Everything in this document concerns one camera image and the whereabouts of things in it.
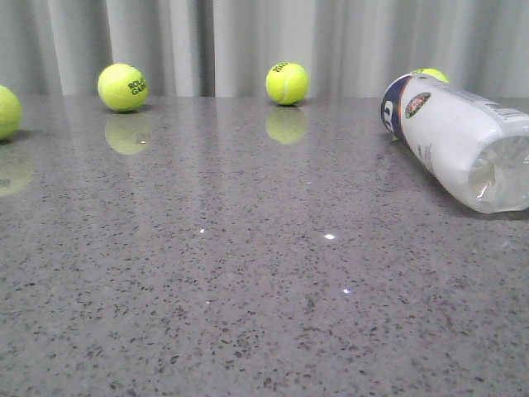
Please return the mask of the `white tennis ball can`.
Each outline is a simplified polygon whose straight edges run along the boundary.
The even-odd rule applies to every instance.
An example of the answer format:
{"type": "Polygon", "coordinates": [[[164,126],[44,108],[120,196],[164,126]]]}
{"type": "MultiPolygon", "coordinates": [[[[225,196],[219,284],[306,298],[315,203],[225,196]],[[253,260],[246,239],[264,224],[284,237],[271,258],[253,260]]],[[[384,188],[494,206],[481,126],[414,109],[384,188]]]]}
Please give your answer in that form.
{"type": "Polygon", "coordinates": [[[394,80],[385,127],[459,202],[480,213],[528,207],[528,116],[429,74],[394,80]]]}

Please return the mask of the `centre yellow tennis ball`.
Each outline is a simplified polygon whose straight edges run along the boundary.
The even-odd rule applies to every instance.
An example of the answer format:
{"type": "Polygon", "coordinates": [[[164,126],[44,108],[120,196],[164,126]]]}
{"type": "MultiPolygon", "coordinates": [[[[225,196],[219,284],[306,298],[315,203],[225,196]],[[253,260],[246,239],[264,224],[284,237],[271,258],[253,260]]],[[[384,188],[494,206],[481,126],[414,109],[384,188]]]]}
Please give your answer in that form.
{"type": "Polygon", "coordinates": [[[280,62],[268,72],[265,87],[279,105],[293,105],[305,99],[310,86],[308,72],[299,64],[280,62]]]}

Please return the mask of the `yellow Roland Garros tennis ball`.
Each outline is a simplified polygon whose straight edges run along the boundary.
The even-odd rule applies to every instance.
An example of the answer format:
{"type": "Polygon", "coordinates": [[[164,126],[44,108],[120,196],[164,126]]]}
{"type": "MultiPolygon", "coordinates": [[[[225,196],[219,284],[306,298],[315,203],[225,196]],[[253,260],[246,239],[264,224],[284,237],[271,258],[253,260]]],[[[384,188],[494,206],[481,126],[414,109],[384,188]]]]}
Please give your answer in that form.
{"type": "Polygon", "coordinates": [[[98,94],[113,111],[129,112],[139,108],[149,95],[145,76],[135,67],[109,65],[98,77],[98,94]]]}

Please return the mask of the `right yellow tennis ball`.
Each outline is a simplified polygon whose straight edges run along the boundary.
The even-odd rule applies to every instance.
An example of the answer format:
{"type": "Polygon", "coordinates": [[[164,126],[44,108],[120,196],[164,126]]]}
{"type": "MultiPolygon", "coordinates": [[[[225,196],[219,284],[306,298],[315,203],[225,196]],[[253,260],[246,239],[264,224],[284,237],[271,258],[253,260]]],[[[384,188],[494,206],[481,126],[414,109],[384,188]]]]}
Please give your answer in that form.
{"type": "Polygon", "coordinates": [[[442,81],[444,83],[449,83],[450,82],[448,77],[442,71],[440,71],[438,69],[420,68],[420,69],[415,69],[412,72],[415,73],[415,74],[428,74],[428,75],[433,76],[436,79],[438,79],[438,80],[440,80],[440,81],[442,81]]]}

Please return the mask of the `far-left yellow tennis ball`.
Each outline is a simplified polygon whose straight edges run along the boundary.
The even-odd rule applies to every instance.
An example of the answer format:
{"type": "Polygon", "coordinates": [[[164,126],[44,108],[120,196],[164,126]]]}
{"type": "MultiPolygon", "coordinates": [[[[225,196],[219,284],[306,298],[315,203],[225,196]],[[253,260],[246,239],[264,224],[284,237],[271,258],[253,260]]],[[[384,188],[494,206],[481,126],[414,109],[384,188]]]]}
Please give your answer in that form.
{"type": "Polygon", "coordinates": [[[8,87],[0,87],[0,139],[5,141],[18,131],[22,116],[21,103],[8,87]]]}

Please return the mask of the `grey pleated curtain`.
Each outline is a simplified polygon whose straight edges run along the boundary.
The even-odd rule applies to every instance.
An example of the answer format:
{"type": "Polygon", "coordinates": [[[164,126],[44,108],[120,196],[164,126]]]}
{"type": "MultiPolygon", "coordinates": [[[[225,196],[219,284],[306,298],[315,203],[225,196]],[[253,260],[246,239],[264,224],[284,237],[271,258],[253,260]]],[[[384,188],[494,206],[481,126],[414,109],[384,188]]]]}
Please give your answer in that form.
{"type": "Polygon", "coordinates": [[[291,61],[313,97],[376,97],[412,69],[487,97],[528,95],[525,1],[4,1],[1,82],[94,93],[114,62],[154,95],[244,97],[291,61]]]}

